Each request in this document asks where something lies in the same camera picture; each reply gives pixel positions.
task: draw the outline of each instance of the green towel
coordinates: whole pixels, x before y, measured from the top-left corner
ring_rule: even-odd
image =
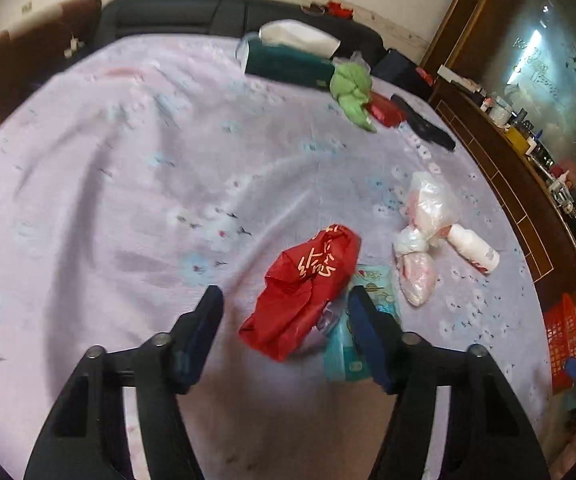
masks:
[[[363,108],[370,102],[372,78],[364,67],[357,63],[343,63],[335,68],[335,75],[330,81],[330,93],[333,99],[354,124],[369,132],[376,129]]]

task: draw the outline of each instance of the green package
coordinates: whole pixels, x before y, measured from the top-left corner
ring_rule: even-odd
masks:
[[[377,310],[387,312],[401,325],[396,296],[390,283],[390,267],[358,264],[350,283],[338,299],[343,302],[343,312],[325,348],[324,373],[330,381],[355,382],[372,376],[365,358],[354,347],[348,316],[348,293],[356,285],[363,285]]]
[[[259,38],[248,40],[238,57],[244,72],[273,81],[328,90],[335,66],[308,52],[286,45],[267,45]]]

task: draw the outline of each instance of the yellow box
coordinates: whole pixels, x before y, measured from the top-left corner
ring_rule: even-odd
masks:
[[[517,128],[515,128],[514,126],[511,126],[510,129],[507,131],[506,137],[513,145],[515,151],[520,155],[523,155],[525,152],[528,151],[528,148],[530,148],[530,144],[528,144],[528,141],[524,139],[524,136],[521,133],[519,133],[519,130],[517,130]]]

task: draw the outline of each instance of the bed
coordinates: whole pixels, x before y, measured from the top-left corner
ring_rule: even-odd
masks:
[[[338,222],[359,262],[393,263],[414,171],[458,195],[462,224],[501,255],[484,276],[434,250],[433,297],[405,330],[436,346],[484,344],[539,433],[550,395],[542,314],[526,261],[466,150],[402,124],[351,124],[326,92],[245,76],[237,40],[133,36],[54,76],[0,127],[0,463],[23,471],[50,406],[85,350],[133,348],[222,288],[225,317],[200,383],[180,398],[210,479],[364,479],[393,399],[371,381],[336,384],[321,354],[278,364],[237,337],[288,247]],[[429,106],[380,80],[437,126]],[[441,466],[441,388],[426,478]],[[146,478],[134,405],[135,477]]]

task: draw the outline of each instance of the brown cushion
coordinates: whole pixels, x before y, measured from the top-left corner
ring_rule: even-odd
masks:
[[[0,33],[0,123],[34,90],[37,75],[60,62],[72,37],[91,43],[101,0],[69,0]]]

